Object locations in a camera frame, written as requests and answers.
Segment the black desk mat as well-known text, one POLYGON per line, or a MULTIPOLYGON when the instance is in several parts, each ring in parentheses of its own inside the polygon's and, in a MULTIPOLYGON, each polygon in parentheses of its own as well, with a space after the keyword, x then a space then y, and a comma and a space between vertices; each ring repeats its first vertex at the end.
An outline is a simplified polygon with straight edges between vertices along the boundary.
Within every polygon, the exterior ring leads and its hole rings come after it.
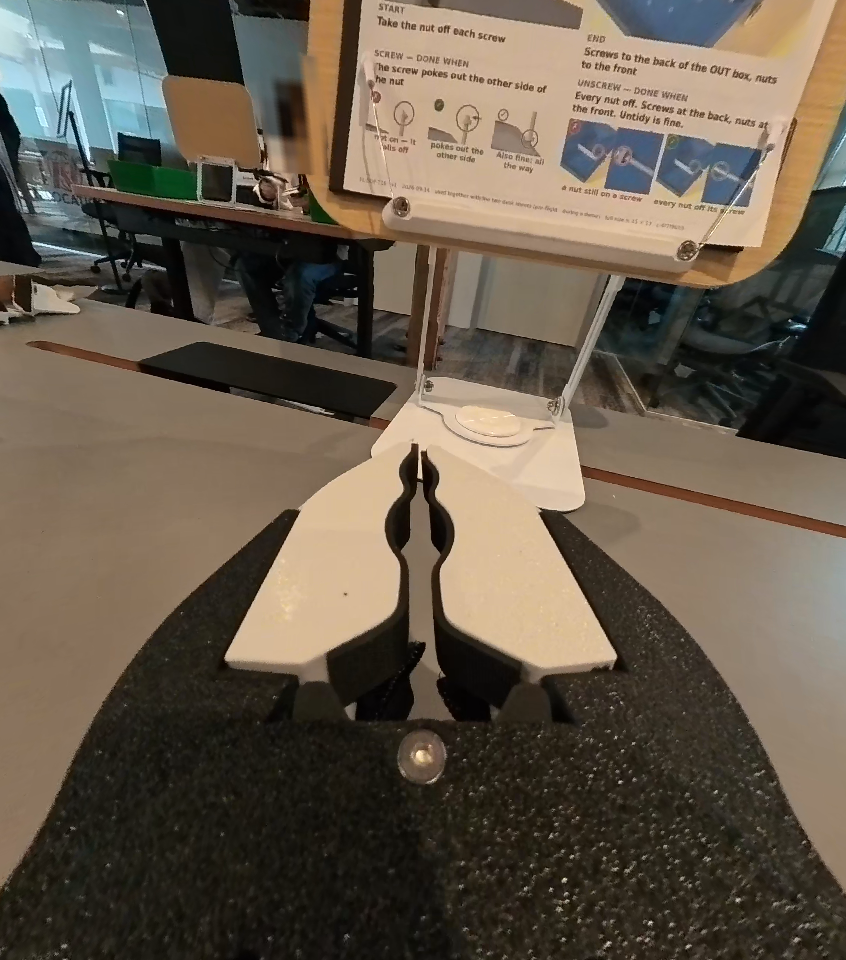
POLYGON ((139 362, 153 376, 217 391, 240 390, 353 419, 372 418, 394 383, 212 342, 195 342, 139 362))

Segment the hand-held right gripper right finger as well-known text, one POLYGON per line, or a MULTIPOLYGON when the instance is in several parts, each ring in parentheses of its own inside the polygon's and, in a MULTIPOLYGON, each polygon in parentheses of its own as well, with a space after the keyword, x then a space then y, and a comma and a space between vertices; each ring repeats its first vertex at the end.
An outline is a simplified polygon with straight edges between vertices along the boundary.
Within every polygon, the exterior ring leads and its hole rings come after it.
POLYGON ((455 720, 548 723, 549 680, 610 671, 616 650, 554 537, 549 514, 501 479, 421 454, 437 689, 455 720))

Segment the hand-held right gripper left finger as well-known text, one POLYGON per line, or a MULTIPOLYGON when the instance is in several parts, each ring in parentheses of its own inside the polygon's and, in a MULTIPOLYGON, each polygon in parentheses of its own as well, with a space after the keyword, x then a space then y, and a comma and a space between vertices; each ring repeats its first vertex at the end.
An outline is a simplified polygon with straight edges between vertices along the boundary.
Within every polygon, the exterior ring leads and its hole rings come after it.
POLYGON ((339 475, 288 533, 225 654, 237 671, 296 679, 343 714, 409 655, 403 553, 419 449, 404 442, 339 475))

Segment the wooden office table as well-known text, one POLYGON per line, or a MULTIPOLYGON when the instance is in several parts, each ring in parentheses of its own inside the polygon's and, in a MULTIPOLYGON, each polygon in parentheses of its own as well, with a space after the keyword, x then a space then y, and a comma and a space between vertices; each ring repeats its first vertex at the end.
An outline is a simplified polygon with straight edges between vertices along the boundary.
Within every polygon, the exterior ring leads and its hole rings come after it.
POLYGON ((312 260, 322 242, 350 250, 357 269, 357 332, 354 350, 370 359, 373 354, 375 253, 390 249, 384 241, 366 232, 335 223, 311 220, 299 212, 278 212, 247 205, 219 205, 189 200, 153 198, 122 193, 112 188, 78 185, 73 193, 85 201, 114 204, 137 223, 129 231, 158 237, 165 251, 165 270, 172 294, 174 315, 195 322, 183 242, 237 253, 257 253, 284 259, 312 260))

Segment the white document stand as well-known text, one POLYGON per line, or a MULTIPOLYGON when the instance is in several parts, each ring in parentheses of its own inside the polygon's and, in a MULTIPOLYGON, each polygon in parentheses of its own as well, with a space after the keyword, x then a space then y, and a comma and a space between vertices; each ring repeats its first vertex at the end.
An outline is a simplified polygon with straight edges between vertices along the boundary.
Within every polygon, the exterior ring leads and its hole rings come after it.
POLYGON ((441 448, 509 484, 537 508, 562 513, 580 508, 585 489, 570 406, 621 285, 636 271, 689 270, 714 228, 678 239, 638 226, 560 227, 541 210, 518 212, 502 204, 477 211, 447 200, 411 199, 405 191, 389 200, 381 219, 394 233, 412 232, 455 246, 500 247, 615 268, 559 394, 543 397, 433 377, 420 359, 414 393, 371 452, 377 459, 409 444, 420 452, 441 448))

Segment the small white framed screen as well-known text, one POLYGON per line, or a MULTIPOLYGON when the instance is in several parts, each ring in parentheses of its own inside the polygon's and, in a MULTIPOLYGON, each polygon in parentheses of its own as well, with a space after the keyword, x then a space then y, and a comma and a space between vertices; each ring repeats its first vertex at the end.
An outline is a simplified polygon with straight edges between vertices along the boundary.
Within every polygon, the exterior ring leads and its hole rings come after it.
POLYGON ((231 158, 202 156, 197 162, 197 199, 231 206, 236 202, 237 164, 231 158))

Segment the printed instruction sheet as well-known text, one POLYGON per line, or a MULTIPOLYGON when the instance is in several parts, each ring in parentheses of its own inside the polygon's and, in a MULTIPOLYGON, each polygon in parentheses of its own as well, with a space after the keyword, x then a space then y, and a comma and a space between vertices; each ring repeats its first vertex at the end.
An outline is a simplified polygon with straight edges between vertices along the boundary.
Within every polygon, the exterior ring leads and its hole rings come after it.
POLYGON ((836 2, 347 2, 333 191, 579 238, 763 240, 836 2))

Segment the black mesh office chair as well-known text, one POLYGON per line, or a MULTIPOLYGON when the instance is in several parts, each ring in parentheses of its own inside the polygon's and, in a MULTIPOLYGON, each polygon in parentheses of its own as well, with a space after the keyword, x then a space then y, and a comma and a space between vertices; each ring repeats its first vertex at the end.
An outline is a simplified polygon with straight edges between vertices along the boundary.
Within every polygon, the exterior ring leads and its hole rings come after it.
POLYGON ((645 408, 670 407, 741 438, 846 454, 846 186, 812 195, 763 272, 701 294, 645 408))

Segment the small wooden stand board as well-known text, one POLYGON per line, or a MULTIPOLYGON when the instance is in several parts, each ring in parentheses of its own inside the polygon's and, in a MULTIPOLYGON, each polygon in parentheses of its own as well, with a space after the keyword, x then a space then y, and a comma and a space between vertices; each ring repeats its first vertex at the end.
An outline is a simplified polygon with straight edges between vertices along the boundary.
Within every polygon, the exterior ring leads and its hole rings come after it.
POLYGON ((167 75, 162 80, 174 141, 189 163, 232 160, 237 167, 261 167, 253 101, 239 83, 167 75))

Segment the green storage bin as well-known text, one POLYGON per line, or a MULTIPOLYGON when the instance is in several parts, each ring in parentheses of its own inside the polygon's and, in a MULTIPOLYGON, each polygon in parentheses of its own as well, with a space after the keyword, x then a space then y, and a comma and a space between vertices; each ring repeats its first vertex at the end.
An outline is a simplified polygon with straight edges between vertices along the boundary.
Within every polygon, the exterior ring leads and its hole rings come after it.
POLYGON ((109 159, 108 171, 114 188, 122 193, 160 199, 196 202, 197 176, 189 169, 109 159))

